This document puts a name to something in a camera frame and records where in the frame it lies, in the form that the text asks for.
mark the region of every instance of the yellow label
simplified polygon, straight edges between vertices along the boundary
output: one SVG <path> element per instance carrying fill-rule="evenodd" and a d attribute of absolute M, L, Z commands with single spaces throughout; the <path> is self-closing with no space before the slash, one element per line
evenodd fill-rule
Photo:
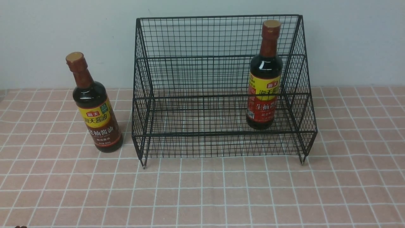
<path fill-rule="evenodd" d="M 279 92 L 280 78 L 281 75 L 272 79 L 261 79 L 250 73 L 249 93 L 263 95 L 257 96 L 257 98 L 261 101 L 270 101 L 274 99 L 275 96 L 269 95 Z"/>
<path fill-rule="evenodd" d="M 106 125 L 111 119 L 111 104 L 107 99 L 103 104 L 94 108 L 79 108 L 87 126 L 96 128 Z"/>

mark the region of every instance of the soy sauce bottle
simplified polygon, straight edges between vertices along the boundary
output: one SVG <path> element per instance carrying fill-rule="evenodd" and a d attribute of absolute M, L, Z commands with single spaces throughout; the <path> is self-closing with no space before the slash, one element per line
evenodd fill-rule
<path fill-rule="evenodd" d="M 256 130 L 265 130 L 273 122 L 279 92 L 283 61 L 277 55 L 277 39 L 281 23 L 267 20 L 262 26 L 262 44 L 260 53 L 250 61 L 247 124 Z"/>
<path fill-rule="evenodd" d="M 94 145 L 104 153 L 116 151 L 122 146 L 124 138 L 105 87 L 93 80 L 83 53 L 68 54 L 66 63 L 76 81 L 73 99 L 93 138 Z"/>

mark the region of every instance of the brown bottle cap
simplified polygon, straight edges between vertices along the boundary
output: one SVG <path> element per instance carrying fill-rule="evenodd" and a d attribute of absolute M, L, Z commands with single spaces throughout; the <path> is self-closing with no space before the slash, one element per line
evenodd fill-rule
<path fill-rule="evenodd" d="M 66 64 L 71 72 L 78 73 L 87 69 L 87 62 L 81 52 L 72 52 L 66 56 Z"/>
<path fill-rule="evenodd" d="M 265 39 L 278 39 L 280 35 L 281 23 L 276 20 L 263 22 L 262 37 Z"/>

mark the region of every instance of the metal mesh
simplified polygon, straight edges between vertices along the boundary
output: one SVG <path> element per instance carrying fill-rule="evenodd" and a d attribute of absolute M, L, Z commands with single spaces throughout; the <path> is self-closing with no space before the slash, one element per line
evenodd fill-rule
<path fill-rule="evenodd" d="M 245 120 L 249 64 L 262 23 L 282 23 L 281 89 L 274 124 Z M 302 16 L 141 18 L 136 22 L 132 138 L 139 159 L 298 154 L 317 127 Z"/>

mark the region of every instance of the bottle label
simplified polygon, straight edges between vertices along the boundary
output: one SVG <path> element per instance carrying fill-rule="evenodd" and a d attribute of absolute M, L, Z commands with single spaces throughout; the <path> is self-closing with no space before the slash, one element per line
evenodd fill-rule
<path fill-rule="evenodd" d="M 100 106 L 79 108 L 79 112 L 97 146 L 112 146 L 119 141 L 121 132 L 108 98 Z"/>
<path fill-rule="evenodd" d="M 274 119 L 276 110 L 277 96 L 274 93 L 279 92 L 281 75 L 272 79 L 263 79 L 250 73 L 249 97 L 247 115 L 258 123 L 269 122 Z"/>

